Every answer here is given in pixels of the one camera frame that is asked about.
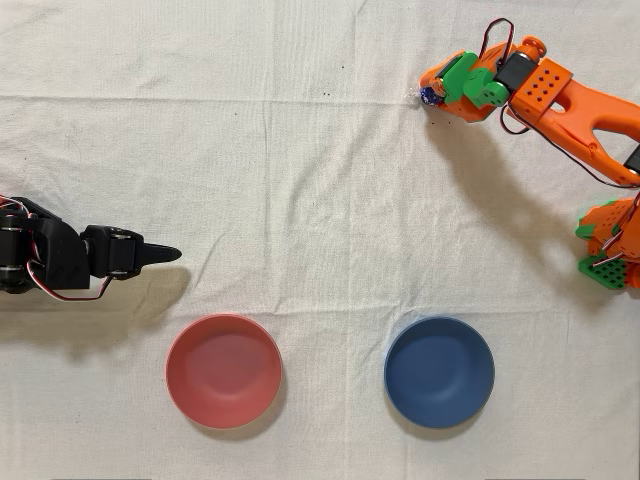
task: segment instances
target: bowl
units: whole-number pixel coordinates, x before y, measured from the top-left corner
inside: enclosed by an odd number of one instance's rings
[[[495,367],[482,336],[460,320],[423,318],[395,339],[384,366],[393,406],[411,422],[450,428],[478,413],[491,395]]]
[[[273,403],[282,360],[273,338],[253,320],[211,315],[176,337],[165,377],[173,403],[185,416],[205,427],[235,428]]]

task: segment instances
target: red bowl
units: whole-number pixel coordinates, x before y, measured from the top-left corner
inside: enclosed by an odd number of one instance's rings
[[[282,360],[267,331],[238,315],[196,320],[174,340],[165,366],[169,395],[200,425],[234,428],[262,415],[282,380]]]

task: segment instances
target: blue bowl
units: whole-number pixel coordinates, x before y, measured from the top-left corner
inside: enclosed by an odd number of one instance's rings
[[[450,428],[469,420],[487,403],[495,366],[489,346],[460,320],[418,320],[395,339],[384,365],[393,406],[428,428]]]

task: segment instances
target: bowl rim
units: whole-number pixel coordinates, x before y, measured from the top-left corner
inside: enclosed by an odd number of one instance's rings
[[[423,424],[418,423],[418,422],[412,420],[411,418],[407,417],[404,413],[402,413],[402,411],[398,408],[396,403],[393,401],[393,397],[389,393],[389,382],[387,381],[387,373],[389,371],[389,369],[388,369],[388,367],[389,367],[389,357],[391,355],[391,352],[393,351],[393,348],[396,346],[396,343],[398,343],[400,338],[402,338],[412,328],[415,328],[416,326],[418,326],[418,325],[420,325],[422,323],[431,322],[433,320],[445,320],[447,322],[458,323],[458,324],[461,324],[462,326],[467,327],[468,329],[470,329],[472,333],[474,333],[475,335],[478,336],[478,338],[480,338],[480,340],[482,341],[482,343],[486,347],[487,352],[489,352],[489,358],[491,359],[491,386],[489,387],[489,392],[487,393],[486,398],[482,402],[482,405],[480,405],[480,407],[478,407],[478,409],[476,409],[471,415],[469,415],[464,420],[462,420],[462,421],[460,421],[460,422],[458,422],[456,424],[453,424],[453,425],[448,425],[446,427],[433,427],[431,425],[423,425]],[[432,430],[448,430],[449,428],[457,427],[459,425],[462,425],[465,422],[468,422],[473,417],[475,417],[478,413],[480,413],[480,411],[484,408],[484,406],[489,401],[489,398],[491,397],[491,393],[493,392],[493,386],[495,384],[495,379],[496,379],[495,360],[493,358],[493,353],[491,352],[491,348],[489,348],[489,344],[484,339],[484,337],[482,335],[480,335],[480,333],[475,328],[473,328],[471,325],[469,325],[468,323],[463,322],[462,320],[459,320],[457,318],[448,317],[446,315],[432,315],[432,316],[428,316],[428,317],[418,317],[416,320],[414,320],[409,325],[404,327],[400,331],[400,333],[398,333],[396,335],[396,337],[394,338],[393,342],[391,342],[391,345],[389,346],[389,349],[387,350],[387,354],[385,355],[385,359],[384,359],[384,390],[385,390],[385,393],[387,394],[387,398],[389,399],[389,401],[393,405],[393,408],[395,408],[396,411],[400,415],[402,415],[402,418],[405,418],[406,420],[408,420],[412,424],[417,425],[419,427],[429,428],[429,429],[432,429]]]
[[[195,327],[196,325],[199,325],[200,323],[207,322],[207,321],[214,321],[214,320],[219,319],[221,317],[227,317],[227,318],[228,317],[232,317],[235,320],[249,323],[252,326],[257,327],[259,330],[264,332],[266,334],[267,338],[269,339],[271,345],[273,345],[276,353],[278,354],[278,369],[280,371],[279,372],[280,373],[280,378],[278,379],[278,388],[277,388],[275,394],[273,395],[273,398],[271,399],[271,402],[269,402],[269,405],[267,405],[266,408],[262,412],[260,412],[260,415],[257,415],[252,420],[249,420],[248,422],[243,423],[242,425],[235,425],[233,427],[214,427],[214,426],[211,426],[211,425],[206,425],[204,423],[200,423],[200,422],[194,420],[193,418],[191,418],[187,413],[185,413],[185,411],[180,407],[180,405],[178,405],[178,402],[176,402],[175,398],[173,397],[173,393],[171,392],[171,387],[170,387],[170,384],[169,384],[169,375],[168,375],[168,373],[169,373],[169,361],[171,360],[171,355],[173,353],[173,350],[174,350],[176,344],[182,338],[182,336],[184,334],[186,334],[190,329]],[[202,427],[210,428],[212,430],[233,430],[233,429],[236,429],[236,428],[242,428],[242,427],[244,427],[246,425],[249,425],[249,424],[255,422],[260,417],[262,417],[262,415],[264,415],[267,412],[267,410],[269,410],[271,408],[273,403],[276,401],[276,398],[278,398],[278,394],[280,393],[280,390],[282,389],[282,378],[283,378],[283,376],[284,376],[284,365],[282,363],[282,354],[280,353],[280,349],[278,348],[278,344],[273,339],[271,334],[269,334],[269,332],[262,325],[260,325],[258,322],[256,322],[255,320],[252,320],[252,319],[250,319],[248,317],[245,317],[243,315],[238,315],[237,313],[225,313],[225,312],[212,313],[210,315],[205,315],[203,317],[199,317],[196,320],[194,320],[191,323],[189,323],[188,325],[186,325],[185,327],[183,327],[180,330],[180,332],[175,336],[173,341],[171,342],[171,345],[170,345],[169,349],[167,350],[167,355],[166,355],[165,362],[164,362],[164,383],[165,383],[165,385],[167,387],[167,391],[169,392],[169,397],[171,398],[171,402],[180,411],[180,413],[182,413],[182,415],[184,415],[189,421],[191,421],[191,422],[193,422],[193,423],[195,423],[197,425],[200,425]]]

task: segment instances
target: white cloth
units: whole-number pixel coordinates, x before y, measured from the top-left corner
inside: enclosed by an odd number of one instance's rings
[[[184,255],[95,303],[0,297],[0,477],[638,478],[640,296],[579,274],[573,236],[625,193],[496,114],[405,97],[499,16],[640,102],[635,0],[2,0],[0,192]],[[163,366],[219,311],[273,335],[286,385],[208,432]],[[497,376],[474,422],[429,432],[383,362],[440,313]]]

